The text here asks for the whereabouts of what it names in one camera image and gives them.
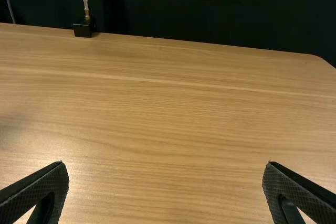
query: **black clamp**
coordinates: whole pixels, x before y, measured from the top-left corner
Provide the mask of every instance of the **black clamp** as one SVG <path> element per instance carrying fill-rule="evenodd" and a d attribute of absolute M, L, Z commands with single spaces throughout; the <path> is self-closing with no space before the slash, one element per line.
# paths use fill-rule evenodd
<path fill-rule="evenodd" d="M 90 15 L 88 0 L 83 0 L 85 16 L 74 23 L 74 33 L 76 37 L 91 38 L 97 30 L 96 19 Z"/>

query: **black backdrop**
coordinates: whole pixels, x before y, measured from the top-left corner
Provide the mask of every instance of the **black backdrop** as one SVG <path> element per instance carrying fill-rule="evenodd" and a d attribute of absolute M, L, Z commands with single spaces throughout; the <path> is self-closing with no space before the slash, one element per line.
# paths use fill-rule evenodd
<path fill-rule="evenodd" d="M 11 0 L 19 24 L 72 28 L 81 0 Z M 0 0 L 0 22 L 11 22 Z M 303 52 L 336 66 L 336 0 L 89 0 L 99 31 Z"/>

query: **textured gripper pad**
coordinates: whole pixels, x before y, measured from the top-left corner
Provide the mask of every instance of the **textured gripper pad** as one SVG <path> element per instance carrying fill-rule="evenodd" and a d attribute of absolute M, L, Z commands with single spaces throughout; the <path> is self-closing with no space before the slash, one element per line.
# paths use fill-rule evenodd
<path fill-rule="evenodd" d="M 275 224 L 287 224 L 280 206 L 280 197 L 286 197 L 317 224 L 336 223 L 336 211 L 331 201 L 321 197 L 322 194 L 316 196 L 318 192 L 328 194 L 329 199 L 335 199 L 335 194 L 299 174 L 270 162 L 266 165 L 262 184 Z"/>

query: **wooden table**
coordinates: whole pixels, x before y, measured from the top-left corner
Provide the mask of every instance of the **wooden table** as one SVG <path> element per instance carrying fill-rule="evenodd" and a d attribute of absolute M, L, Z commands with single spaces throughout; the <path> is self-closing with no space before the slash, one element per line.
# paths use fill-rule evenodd
<path fill-rule="evenodd" d="M 316 56 L 10 24 L 0 49 L 0 188 L 61 159 L 59 223 L 272 223 L 269 160 L 336 191 Z"/>

